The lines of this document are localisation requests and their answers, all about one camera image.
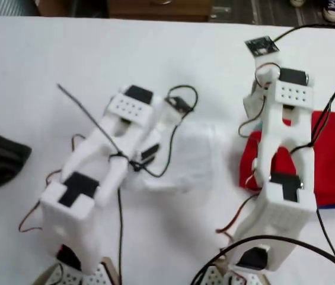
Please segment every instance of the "black wire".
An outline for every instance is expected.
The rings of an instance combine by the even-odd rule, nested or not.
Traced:
[[[74,97],[69,91],[63,88],[60,84],[57,84],[58,88],[64,93],[64,95],[68,96],[78,107],[86,114],[86,116],[91,120],[91,122],[103,133],[103,135],[110,141],[113,147],[116,149],[118,153],[122,153],[120,148],[116,145],[113,139],[106,133],[106,131],[100,126],[100,124],[94,119],[94,117],[87,111],[87,109],[83,106],[83,104]]]
[[[183,122],[184,118],[187,117],[190,113],[192,113],[197,105],[197,101],[199,101],[199,94],[197,93],[197,90],[193,87],[193,86],[190,86],[190,85],[177,85],[173,88],[171,88],[168,93],[167,93],[167,98],[170,98],[171,96],[171,92],[173,92],[174,90],[177,90],[177,89],[181,89],[181,88],[189,88],[191,89],[192,91],[194,91],[194,95],[195,95],[195,101],[190,109],[190,111],[188,111],[186,114],[183,115],[183,117],[180,119],[180,122],[174,127],[173,129],[173,132],[171,133],[171,137],[170,137],[170,143],[169,143],[169,146],[168,146],[168,157],[167,157],[167,162],[166,162],[166,165],[164,167],[164,169],[162,170],[162,172],[160,174],[156,174],[152,171],[150,171],[149,169],[147,169],[146,166],[142,167],[143,170],[145,170],[147,173],[149,173],[151,176],[153,177],[156,177],[156,178],[160,178],[162,177],[169,165],[170,165],[170,162],[171,162],[171,153],[173,151],[173,141],[174,141],[174,136],[175,136],[175,133],[176,133],[176,130],[178,129],[178,127],[181,125],[181,123]]]
[[[295,27],[292,28],[291,30],[288,30],[286,33],[281,34],[279,37],[277,37],[274,42],[276,43],[278,40],[280,40],[281,38],[287,36],[289,33],[292,33],[293,31],[302,29],[302,28],[325,28],[325,29],[335,29],[335,25],[333,24],[309,24],[309,25],[303,25],[303,26],[299,26],[299,27]],[[326,113],[329,111],[330,112],[330,106],[333,103],[333,100],[335,99],[335,92],[333,93],[333,95],[330,97],[327,106],[324,108],[324,110],[321,112],[320,117],[318,118],[314,129],[312,130],[312,134],[311,134],[311,141],[308,144],[305,145],[301,145],[299,147],[294,148],[291,151],[291,154],[293,154],[294,152],[300,150],[301,148],[304,147],[313,147],[316,140],[318,139],[318,136],[315,137],[315,134],[317,133],[317,129],[320,126],[320,122],[323,120],[323,117],[326,115]]]
[[[117,190],[117,200],[119,202],[119,213],[120,213],[120,239],[119,239],[119,285],[122,285],[122,239],[124,235],[124,219],[121,202],[121,189]]]
[[[300,240],[296,240],[296,239],[291,239],[289,237],[283,237],[283,236],[272,236],[272,235],[260,235],[260,236],[252,236],[252,237],[248,237],[246,239],[240,240],[238,242],[233,243],[232,245],[227,246],[225,249],[221,250],[219,254],[217,254],[216,256],[214,256],[210,261],[208,261],[195,275],[195,277],[193,278],[191,285],[197,285],[200,284],[201,281],[204,278],[205,272],[208,269],[208,267],[214,263],[218,258],[220,258],[221,256],[225,255],[227,252],[231,251],[232,249],[247,243],[247,242],[251,242],[253,240],[263,240],[263,239],[272,239],[272,240],[281,240],[283,242],[288,242],[288,243],[293,243],[295,245],[299,245],[303,248],[307,248],[310,251],[316,252],[317,254],[327,258],[329,261],[331,261],[332,263],[335,264],[335,256],[333,256],[332,254],[329,254],[328,252],[317,248],[316,246],[313,245],[309,245],[308,243],[305,242],[301,242]]]
[[[54,283],[50,284],[50,285],[58,285],[63,280],[63,265],[61,263],[58,263],[58,266],[60,268],[60,277],[59,277],[59,280],[57,282],[54,282]]]
[[[320,127],[320,130],[317,132],[317,134],[315,134],[315,137],[308,144],[300,145],[298,147],[293,148],[290,151],[290,154],[293,155],[293,153],[295,153],[298,150],[300,150],[302,148],[305,148],[305,147],[313,147],[315,145],[315,142],[318,140],[319,136],[323,132],[324,128],[326,127],[330,115],[331,115],[331,105],[329,105],[329,108],[328,108],[328,111],[327,111],[327,117],[324,120],[324,123],[322,124],[322,126]]]
[[[323,234],[324,234],[324,236],[326,237],[326,240],[327,240],[327,242],[328,242],[328,244],[329,244],[329,247],[331,248],[331,250],[332,250],[332,252],[333,252],[333,255],[335,256],[335,249],[334,249],[334,247],[333,247],[333,245],[332,245],[332,243],[331,243],[330,238],[328,237],[328,233],[327,233],[327,231],[326,231],[326,227],[324,226],[323,219],[321,218],[319,209],[316,210],[316,215],[317,215],[317,217],[318,217],[318,219],[319,219],[319,223],[320,223],[321,230],[323,231]]]

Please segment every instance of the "floor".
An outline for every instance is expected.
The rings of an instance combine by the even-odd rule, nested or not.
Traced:
[[[212,22],[272,26],[326,23],[321,15],[326,0],[307,0],[294,8],[289,0],[214,0]]]

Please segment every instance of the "white surface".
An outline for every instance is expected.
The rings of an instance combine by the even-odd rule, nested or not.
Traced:
[[[0,284],[28,285],[53,259],[39,232],[17,226],[38,199],[44,177],[70,153],[72,134],[92,125],[56,88],[61,83],[96,118],[119,86],[139,84],[165,94],[192,84],[200,94],[189,120],[221,120],[229,139],[230,173],[201,199],[190,195],[124,193],[124,284],[188,284],[197,270],[225,246],[215,229],[229,222],[247,194],[237,187],[245,142],[237,126],[245,120],[254,60],[244,41],[287,28],[228,24],[153,23],[60,18],[0,18],[0,134],[33,148],[24,170],[0,188]],[[283,66],[316,75],[315,108],[335,89],[335,31],[301,30],[279,44]],[[103,225],[107,255],[117,264],[119,215],[115,199]],[[322,212],[335,246],[335,210]],[[27,224],[38,225],[40,213]],[[313,217],[300,238],[328,250]],[[335,266],[296,248],[272,284],[334,284]]]

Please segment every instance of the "wooden furniture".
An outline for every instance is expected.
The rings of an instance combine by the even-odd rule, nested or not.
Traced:
[[[110,18],[205,22],[212,0],[108,0]]]

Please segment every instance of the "white plastic part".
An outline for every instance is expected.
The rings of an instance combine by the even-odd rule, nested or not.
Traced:
[[[200,285],[225,285],[224,277],[215,266],[208,267]]]
[[[99,264],[92,275],[82,275],[67,266],[63,266],[62,279],[60,279],[60,275],[60,266],[57,266],[45,285],[55,284],[59,280],[58,284],[60,285],[114,285],[102,264]]]
[[[121,93],[113,98],[108,111],[141,126],[147,126],[153,113],[150,105]]]
[[[264,285],[257,274],[240,273],[240,275],[246,279],[246,283],[232,271],[223,276],[215,266],[210,266],[200,285]]]
[[[295,106],[291,126],[283,123],[283,105]],[[302,187],[296,191],[298,201],[283,198],[281,184],[270,181],[272,158],[279,147],[291,151],[311,141],[313,91],[309,86],[272,80],[262,114],[262,136],[258,157],[253,163],[257,183],[262,187],[253,212],[238,226],[234,239],[255,235],[278,235],[297,239],[309,217],[316,211],[314,195],[314,150],[303,148],[292,155]],[[267,266],[257,271],[236,266],[245,251],[254,247],[267,250]],[[251,273],[275,271],[293,251],[295,245],[276,240],[256,240],[238,246],[227,254],[230,267]]]
[[[278,59],[275,58],[274,63],[278,64]],[[280,76],[279,68],[274,65],[266,65],[257,72],[259,86],[256,82],[253,84],[251,94],[243,99],[246,115],[249,119],[255,118],[261,111],[263,105],[263,98],[267,96],[267,83],[277,80]]]
[[[146,104],[118,94],[109,103],[99,124],[123,154],[133,159],[151,133],[153,142],[157,142],[160,135],[153,130],[166,107],[170,108],[156,95],[153,95],[151,104]],[[79,259],[84,274],[92,274],[105,256],[102,239],[105,233],[101,226],[105,223],[103,207],[116,193],[129,171],[127,158],[115,156],[109,159],[109,155],[116,153],[103,133],[98,128],[94,129],[63,166],[60,182],[51,183],[40,199],[42,234],[47,249],[56,256],[62,245],[69,247]],[[99,181],[94,197],[80,194],[70,207],[61,204],[59,200],[67,190],[64,181],[100,157],[108,164],[107,171],[103,171],[99,178],[92,177],[89,171],[82,173]]]

